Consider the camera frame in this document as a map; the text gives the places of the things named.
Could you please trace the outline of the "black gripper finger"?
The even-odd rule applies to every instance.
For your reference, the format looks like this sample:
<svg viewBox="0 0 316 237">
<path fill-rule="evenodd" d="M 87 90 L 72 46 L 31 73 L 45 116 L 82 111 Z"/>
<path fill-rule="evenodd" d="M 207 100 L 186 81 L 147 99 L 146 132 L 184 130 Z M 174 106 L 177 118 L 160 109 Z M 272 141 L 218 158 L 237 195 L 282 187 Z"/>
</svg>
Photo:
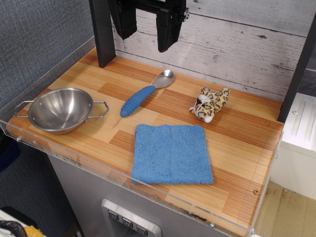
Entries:
<svg viewBox="0 0 316 237">
<path fill-rule="evenodd" d="M 161 8 L 157 11 L 156 25 L 159 52 L 167 51 L 175 42 L 178 41 L 182 26 L 181 17 L 180 8 Z"/>
<path fill-rule="evenodd" d="M 118 35 L 127 39 L 137 31 L 136 8 L 130 0 L 110 0 L 109 10 Z"/>
</svg>

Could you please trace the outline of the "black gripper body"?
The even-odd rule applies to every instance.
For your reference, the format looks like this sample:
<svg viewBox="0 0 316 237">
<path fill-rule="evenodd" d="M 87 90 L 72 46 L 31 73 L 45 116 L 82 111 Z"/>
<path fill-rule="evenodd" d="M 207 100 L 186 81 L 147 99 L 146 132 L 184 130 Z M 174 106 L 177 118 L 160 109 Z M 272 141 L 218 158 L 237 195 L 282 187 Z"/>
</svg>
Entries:
<svg viewBox="0 0 316 237">
<path fill-rule="evenodd" d="M 189 18 L 189 9 L 186 7 L 185 0 L 117 0 L 116 4 L 122 8 L 131 6 L 151 13 L 162 9 L 170 10 L 181 22 Z"/>
</svg>

